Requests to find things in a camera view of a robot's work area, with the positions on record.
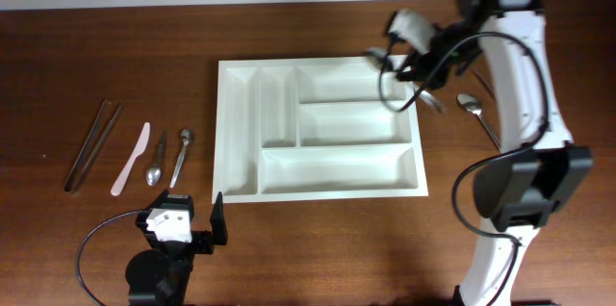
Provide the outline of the steel fork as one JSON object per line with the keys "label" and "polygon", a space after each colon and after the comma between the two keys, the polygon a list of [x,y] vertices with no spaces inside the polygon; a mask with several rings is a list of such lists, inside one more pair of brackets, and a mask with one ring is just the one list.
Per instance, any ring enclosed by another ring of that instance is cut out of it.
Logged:
{"label": "steel fork", "polygon": [[488,92],[488,94],[490,95],[490,97],[492,99],[496,99],[494,90],[492,88],[492,86],[490,85],[490,83],[486,80],[486,78],[477,70],[472,70],[472,74],[476,77],[476,79],[478,80],[478,82],[484,87],[484,89]]}

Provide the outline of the large steel spoon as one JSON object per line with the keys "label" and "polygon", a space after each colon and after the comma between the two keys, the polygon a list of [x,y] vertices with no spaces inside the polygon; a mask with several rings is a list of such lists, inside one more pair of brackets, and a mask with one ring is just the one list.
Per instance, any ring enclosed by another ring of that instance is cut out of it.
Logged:
{"label": "large steel spoon", "polygon": [[413,91],[417,93],[418,98],[421,99],[428,107],[433,109],[438,114],[445,114],[447,112],[447,107],[434,95],[432,95],[428,90],[420,91],[420,86],[416,83],[411,83]]}
{"label": "large steel spoon", "polygon": [[475,118],[482,125],[487,135],[490,137],[493,144],[498,150],[501,150],[501,142],[494,129],[483,117],[483,106],[478,98],[468,93],[460,93],[456,97],[457,102],[461,108],[466,110],[475,116]]}

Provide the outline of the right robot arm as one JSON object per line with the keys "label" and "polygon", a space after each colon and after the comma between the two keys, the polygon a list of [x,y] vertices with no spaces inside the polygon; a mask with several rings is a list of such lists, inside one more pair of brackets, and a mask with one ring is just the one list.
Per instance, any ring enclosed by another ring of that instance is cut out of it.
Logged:
{"label": "right robot arm", "polygon": [[391,44],[410,49],[400,64],[390,48],[367,57],[381,74],[413,85],[413,98],[442,88],[479,57],[492,73],[500,123],[495,156],[465,169],[472,176],[477,245],[454,305],[508,305],[526,250],[569,201],[593,165],[559,111],[545,45],[542,0],[457,0],[460,20],[440,27],[408,10],[387,26]]}

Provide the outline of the small steel teaspoon dark handle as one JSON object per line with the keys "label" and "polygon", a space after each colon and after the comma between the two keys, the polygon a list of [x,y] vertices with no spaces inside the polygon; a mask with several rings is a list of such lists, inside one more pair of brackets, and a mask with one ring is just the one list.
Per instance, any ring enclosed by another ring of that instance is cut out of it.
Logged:
{"label": "small steel teaspoon dark handle", "polygon": [[166,145],[167,130],[164,130],[156,144],[155,161],[153,165],[147,169],[145,174],[146,184],[150,187],[155,186],[162,178]]}

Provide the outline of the small steel teaspoon silver handle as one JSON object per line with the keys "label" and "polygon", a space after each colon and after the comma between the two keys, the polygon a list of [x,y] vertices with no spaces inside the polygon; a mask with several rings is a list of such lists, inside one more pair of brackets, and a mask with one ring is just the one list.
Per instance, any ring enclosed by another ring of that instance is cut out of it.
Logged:
{"label": "small steel teaspoon silver handle", "polygon": [[180,150],[180,153],[178,155],[176,164],[175,164],[175,168],[173,170],[172,173],[172,177],[169,183],[169,187],[171,189],[173,189],[178,181],[179,175],[181,173],[182,167],[184,165],[184,162],[186,160],[186,156],[188,154],[188,151],[190,149],[190,146],[193,143],[193,131],[191,129],[183,129],[181,134],[180,134],[180,138],[182,141],[182,148]]}

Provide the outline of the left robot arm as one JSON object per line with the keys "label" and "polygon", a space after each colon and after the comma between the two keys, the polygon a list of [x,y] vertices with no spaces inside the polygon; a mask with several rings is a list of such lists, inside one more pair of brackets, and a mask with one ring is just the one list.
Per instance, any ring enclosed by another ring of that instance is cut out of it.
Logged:
{"label": "left robot arm", "polygon": [[221,193],[215,198],[209,230],[193,230],[193,218],[193,198],[167,190],[138,211],[136,226],[150,248],[135,255],[126,267],[131,305],[182,305],[194,257],[211,255],[217,246],[228,243]]}

